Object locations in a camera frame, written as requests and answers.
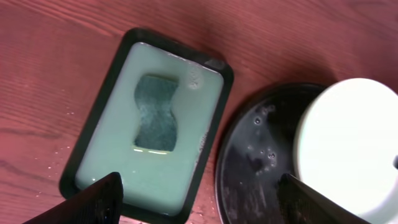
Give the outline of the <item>mint plate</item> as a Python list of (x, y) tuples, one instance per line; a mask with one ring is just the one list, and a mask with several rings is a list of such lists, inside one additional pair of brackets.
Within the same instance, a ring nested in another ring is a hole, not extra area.
[(307, 107), (294, 143), (297, 178), (369, 223), (397, 222), (397, 94), (340, 81)]

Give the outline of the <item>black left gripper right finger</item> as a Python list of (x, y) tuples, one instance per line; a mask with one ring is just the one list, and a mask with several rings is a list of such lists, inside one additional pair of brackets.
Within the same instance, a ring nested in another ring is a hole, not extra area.
[(277, 187), (280, 212), (286, 223), (369, 224), (348, 212), (291, 174), (283, 174)]

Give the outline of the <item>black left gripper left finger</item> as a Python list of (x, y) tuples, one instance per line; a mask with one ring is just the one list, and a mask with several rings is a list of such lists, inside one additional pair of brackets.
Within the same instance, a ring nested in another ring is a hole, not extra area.
[(121, 176), (112, 172), (24, 224), (118, 224), (122, 204)]

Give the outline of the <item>green scouring sponge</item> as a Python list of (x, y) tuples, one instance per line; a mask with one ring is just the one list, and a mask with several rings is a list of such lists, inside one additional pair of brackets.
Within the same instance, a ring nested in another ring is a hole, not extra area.
[(178, 81), (146, 75), (141, 77), (134, 91), (139, 110), (139, 129), (134, 144), (144, 149), (174, 150), (177, 141), (177, 122), (172, 113), (172, 98)]

